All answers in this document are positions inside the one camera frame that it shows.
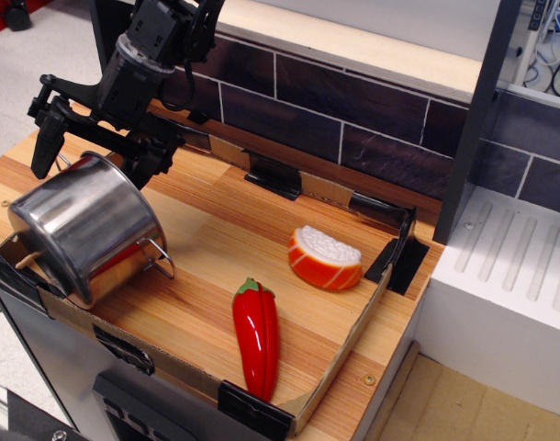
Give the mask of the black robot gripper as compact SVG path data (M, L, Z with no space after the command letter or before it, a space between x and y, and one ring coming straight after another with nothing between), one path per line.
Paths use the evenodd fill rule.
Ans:
M140 66L114 99L105 101L99 96L99 83L81 85L53 74L40 77L40 92L28 110L39 127L31 161L37 179L48 175L65 133L127 158L121 171L137 189L155 175L168 173L175 149L184 138L148 107L162 97L164 84L174 76L176 67L185 64L185 53L152 45L132 46Z

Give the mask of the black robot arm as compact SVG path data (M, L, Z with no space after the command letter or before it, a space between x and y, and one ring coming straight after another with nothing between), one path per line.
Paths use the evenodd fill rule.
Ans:
M170 111L187 107L166 100L166 84L183 67L188 86L195 86L192 65L204 62L214 47L222 7L220 1L91 2L102 76L95 85L41 76L28 110L39 127L34 176L47 176L66 133L121 155L138 188L167 173L185 129L151 113L149 105L157 99Z

